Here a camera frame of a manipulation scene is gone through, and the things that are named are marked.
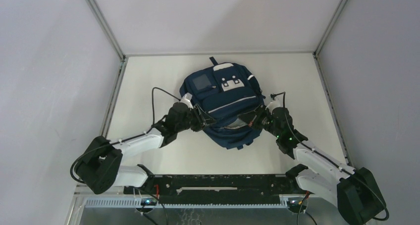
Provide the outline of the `navy blue backpack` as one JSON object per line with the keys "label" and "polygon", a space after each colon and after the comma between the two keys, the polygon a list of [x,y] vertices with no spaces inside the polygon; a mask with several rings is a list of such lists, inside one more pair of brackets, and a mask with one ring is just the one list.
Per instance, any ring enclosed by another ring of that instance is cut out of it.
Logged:
{"label": "navy blue backpack", "polygon": [[265,96],[258,80],[243,65],[235,62],[217,62],[210,57],[212,66],[188,75],[179,93],[189,93],[191,102],[215,119],[203,129],[204,133],[225,149],[241,150],[260,136],[239,115],[264,105]]}

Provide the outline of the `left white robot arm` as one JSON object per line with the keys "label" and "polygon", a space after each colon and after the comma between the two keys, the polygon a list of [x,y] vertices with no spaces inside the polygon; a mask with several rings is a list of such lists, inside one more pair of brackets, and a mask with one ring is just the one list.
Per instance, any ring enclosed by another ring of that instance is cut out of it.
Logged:
{"label": "left white robot arm", "polygon": [[124,166],[122,163],[145,151],[167,146],[180,132],[198,132],[215,123],[216,119],[198,105],[192,107],[176,102],[162,119],[139,135],[114,141],[95,137],[71,165],[70,176],[88,186],[94,194],[119,186],[133,186],[148,194],[155,187],[154,179],[149,177],[151,172],[140,165]]}

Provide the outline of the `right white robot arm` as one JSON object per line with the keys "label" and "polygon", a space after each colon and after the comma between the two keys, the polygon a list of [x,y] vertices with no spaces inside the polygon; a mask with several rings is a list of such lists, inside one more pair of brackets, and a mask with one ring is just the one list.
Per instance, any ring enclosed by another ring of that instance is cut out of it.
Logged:
{"label": "right white robot arm", "polygon": [[286,173],[290,192],[305,190],[321,197],[334,205],[350,225],[389,219],[389,210],[372,172],[341,163],[316,147],[294,128],[287,108],[269,110],[261,106],[238,117],[250,127],[275,136],[280,151],[298,162]]}

